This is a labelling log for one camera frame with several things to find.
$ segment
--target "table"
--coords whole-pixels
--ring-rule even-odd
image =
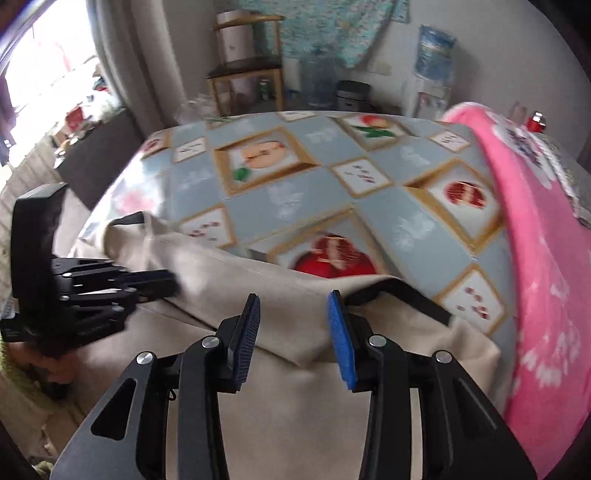
[[[463,125],[279,112],[152,135],[94,209],[148,210],[196,241],[324,277],[404,278],[489,335],[512,369],[511,253],[494,179]]]

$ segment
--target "dark cushion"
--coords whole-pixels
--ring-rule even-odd
[[[215,67],[206,76],[207,79],[214,79],[237,73],[255,72],[257,70],[280,69],[282,66],[281,57],[252,57],[250,59],[228,61]]]

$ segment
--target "white curtain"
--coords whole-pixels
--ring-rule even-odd
[[[148,136],[166,125],[139,42],[131,2],[87,0],[97,54],[109,88],[132,112]]]

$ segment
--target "pink blanket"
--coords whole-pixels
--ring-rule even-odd
[[[591,232],[573,217],[524,129],[464,103],[443,118],[471,127],[496,178],[518,287],[518,361],[505,418],[543,478],[591,410]]]

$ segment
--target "blue gripper pad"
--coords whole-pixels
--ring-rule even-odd
[[[330,334],[332,335],[333,345],[335,347],[335,356],[339,363],[340,376],[347,383],[347,388],[353,390],[357,384],[355,352],[353,351],[351,338],[345,325],[339,298],[334,292],[329,295],[327,306]]]

